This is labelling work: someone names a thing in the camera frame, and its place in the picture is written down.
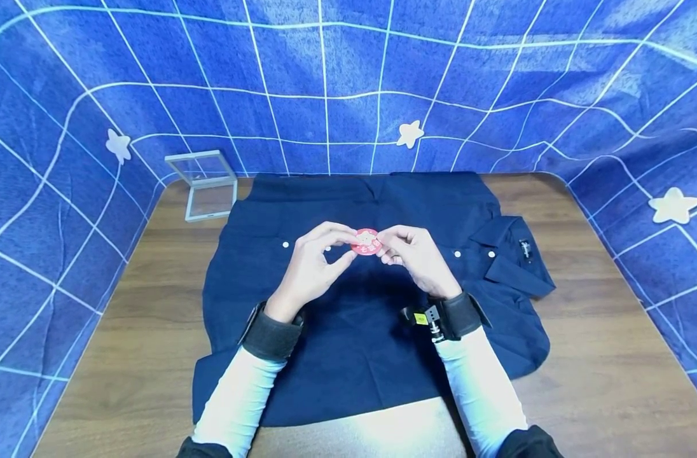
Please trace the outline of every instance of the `clothing tag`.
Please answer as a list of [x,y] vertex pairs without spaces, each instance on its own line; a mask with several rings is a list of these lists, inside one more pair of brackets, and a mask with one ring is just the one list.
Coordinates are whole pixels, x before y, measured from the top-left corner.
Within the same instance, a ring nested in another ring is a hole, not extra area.
[[415,321],[417,324],[424,324],[427,326],[427,317],[425,314],[414,314],[415,315]]
[[527,262],[532,262],[532,258],[534,257],[534,252],[532,251],[532,245],[528,242],[527,239],[522,239],[519,240],[519,246],[521,246],[521,250],[524,253],[524,259],[527,260]]

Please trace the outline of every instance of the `dark blue shirt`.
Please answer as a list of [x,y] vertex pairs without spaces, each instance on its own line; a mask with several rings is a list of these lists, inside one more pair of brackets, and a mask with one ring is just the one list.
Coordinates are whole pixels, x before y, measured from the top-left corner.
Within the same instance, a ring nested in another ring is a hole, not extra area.
[[[509,377],[540,367],[549,340],[531,297],[555,285],[521,217],[502,216],[477,174],[281,178],[260,175],[234,206],[209,265],[204,324],[212,355],[196,363],[193,418],[200,418],[255,304],[280,284],[295,240],[323,221],[383,230],[425,227],[450,270],[478,300]],[[348,247],[325,253],[333,262]],[[450,393],[427,328],[399,310],[425,295],[403,267],[359,256],[305,307],[305,329],[280,373],[262,426],[295,426],[391,408]]]

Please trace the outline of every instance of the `clear acrylic box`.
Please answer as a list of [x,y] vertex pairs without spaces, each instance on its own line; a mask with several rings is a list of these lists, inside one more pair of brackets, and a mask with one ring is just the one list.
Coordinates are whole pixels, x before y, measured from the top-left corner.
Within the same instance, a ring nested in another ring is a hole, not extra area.
[[237,175],[221,151],[201,151],[165,156],[167,162],[190,187],[186,221],[228,216],[237,201]]

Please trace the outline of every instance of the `star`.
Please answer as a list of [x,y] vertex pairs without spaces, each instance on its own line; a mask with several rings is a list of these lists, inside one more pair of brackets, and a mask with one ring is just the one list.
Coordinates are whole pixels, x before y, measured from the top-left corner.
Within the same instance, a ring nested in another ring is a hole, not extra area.
[[130,144],[130,137],[127,135],[117,135],[112,129],[107,129],[107,135],[109,136],[109,140],[107,140],[107,143],[104,145],[117,156],[120,165],[124,164],[125,159],[132,159],[130,150],[127,149],[127,145]]
[[412,124],[402,124],[399,126],[399,140],[397,140],[397,146],[405,144],[407,145],[407,149],[412,149],[412,146],[415,145],[415,141],[423,135],[425,135],[425,131],[420,129],[420,120]]
[[697,197],[685,197],[680,188],[670,188],[664,197],[649,200],[649,207],[656,210],[654,222],[676,221],[680,225],[689,222],[689,211],[697,206]]

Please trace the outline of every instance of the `brown table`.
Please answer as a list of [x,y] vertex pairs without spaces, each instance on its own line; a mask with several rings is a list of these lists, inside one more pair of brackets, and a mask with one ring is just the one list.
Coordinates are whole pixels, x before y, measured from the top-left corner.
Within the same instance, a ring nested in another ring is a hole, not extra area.
[[[550,356],[514,382],[530,422],[569,457],[697,457],[697,392],[564,185],[484,180],[527,220],[558,286],[535,305]],[[187,196],[175,183],[160,199],[36,457],[168,457],[190,433],[193,365],[209,353],[201,288],[224,221],[186,223]],[[251,456],[462,457],[453,409],[429,399],[263,428]]]

